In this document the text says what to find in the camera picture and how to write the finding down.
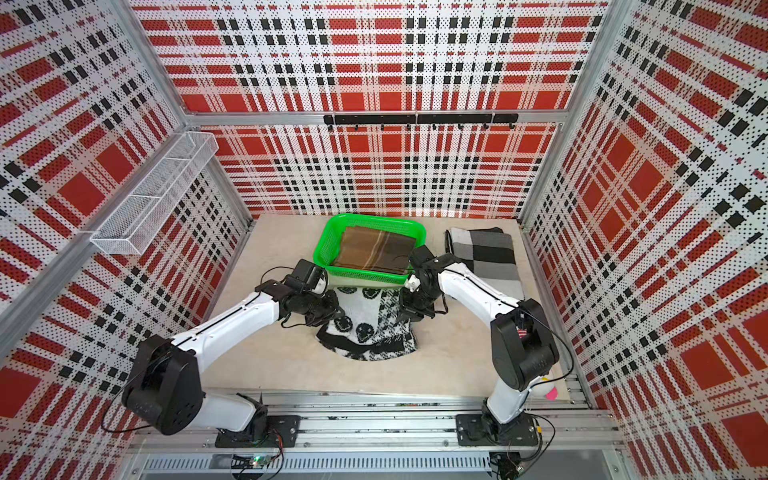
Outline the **black white houndstooth scarf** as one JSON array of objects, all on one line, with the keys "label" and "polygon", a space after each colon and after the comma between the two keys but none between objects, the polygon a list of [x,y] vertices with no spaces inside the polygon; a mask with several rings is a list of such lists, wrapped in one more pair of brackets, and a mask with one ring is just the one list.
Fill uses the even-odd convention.
[{"label": "black white houndstooth scarf", "polygon": [[344,314],[322,326],[316,340],[326,349],[357,361],[385,361],[418,350],[410,321],[400,317],[399,289],[338,287]]}]

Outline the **brown fringed scarf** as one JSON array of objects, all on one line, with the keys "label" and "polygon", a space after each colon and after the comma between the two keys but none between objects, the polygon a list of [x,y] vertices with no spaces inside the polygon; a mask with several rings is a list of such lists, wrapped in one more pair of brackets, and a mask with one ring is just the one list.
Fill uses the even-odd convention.
[{"label": "brown fringed scarf", "polygon": [[412,237],[354,226],[345,230],[335,267],[386,274],[404,274],[416,240]]}]

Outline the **green plastic basket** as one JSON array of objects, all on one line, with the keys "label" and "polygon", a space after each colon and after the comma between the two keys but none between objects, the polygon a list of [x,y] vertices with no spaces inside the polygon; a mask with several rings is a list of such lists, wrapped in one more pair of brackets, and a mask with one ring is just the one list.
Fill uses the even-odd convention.
[{"label": "green plastic basket", "polygon": [[359,214],[339,214],[328,220],[318,245],[314,252],[314,263],[324,268],[328,274],[357,280],[403,284],[408,277],[408,269],[404,274],[386,274],[371,271],[335,267],[332,265],[340,251],[341,238],[349,227],[360,226],[376,230],[412,237],[416,240],[415,248],[424,245],[426,240],[425,227],[415,221],[385,218]]}]

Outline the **grey black white checked scarf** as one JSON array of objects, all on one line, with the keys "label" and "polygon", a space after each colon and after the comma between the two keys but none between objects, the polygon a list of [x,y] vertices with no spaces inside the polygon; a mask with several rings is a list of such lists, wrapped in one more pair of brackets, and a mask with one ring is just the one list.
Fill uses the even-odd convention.
[{"label": "grey black white checked scarf", "polygon": [[446,252],[453,254],[480,279],[517,299],[525,299],[512,237],[499,227],[461,229],[444,233]]}]

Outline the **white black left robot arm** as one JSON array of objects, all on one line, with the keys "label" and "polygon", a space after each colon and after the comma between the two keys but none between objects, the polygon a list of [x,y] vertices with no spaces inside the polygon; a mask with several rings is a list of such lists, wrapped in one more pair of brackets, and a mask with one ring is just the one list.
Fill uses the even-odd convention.
[{"label": "white black left robot arm", "polygon": [[268,281],[215,318],[171,338],[139,344],[121,404],[163,435],[187,428],[246,432],[261,404],[239,395],[206,393],[201,374],[243,340],[292,314],[317,326],[344,315],[333,291],[318,294]]}]

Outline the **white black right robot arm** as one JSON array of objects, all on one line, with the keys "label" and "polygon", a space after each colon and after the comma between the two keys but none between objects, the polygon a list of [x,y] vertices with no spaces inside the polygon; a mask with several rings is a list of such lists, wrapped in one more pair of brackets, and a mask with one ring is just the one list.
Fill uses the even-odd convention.
[{"label": "white black right robot arm", "polygon": [[419,322],[447,313],[435,302],[450,297],[490,331],[497,381],[485,400],[487,423],[500,429],[520,417],[534,388],[550,381],[559,361],[558,337],[534,299],[506,295],[475,275],[452,254],[435,256],[426,246],[409,255],[411,272],[399,293],[399,317]]}]

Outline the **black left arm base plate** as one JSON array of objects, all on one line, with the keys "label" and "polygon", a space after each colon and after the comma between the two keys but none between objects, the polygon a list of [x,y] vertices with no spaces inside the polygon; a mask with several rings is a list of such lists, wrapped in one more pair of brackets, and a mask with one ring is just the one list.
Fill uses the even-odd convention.
[{"label": "black left arm base plate", "polygon": [[220,430],[216,448],[292,448],[296,444],[299,415],[267,415],[254,418],[241,432]]}]

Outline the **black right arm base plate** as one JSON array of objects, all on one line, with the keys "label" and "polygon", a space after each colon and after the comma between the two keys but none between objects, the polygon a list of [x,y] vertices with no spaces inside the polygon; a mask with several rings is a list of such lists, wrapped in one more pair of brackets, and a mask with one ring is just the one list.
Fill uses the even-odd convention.
[{"label": "black right arm base plate", "polygon": [[533,447],[539,444],[531,415],[521,413],[508,423],[498,423],[490,414],[460,414],[455,417],[460,446]]}]

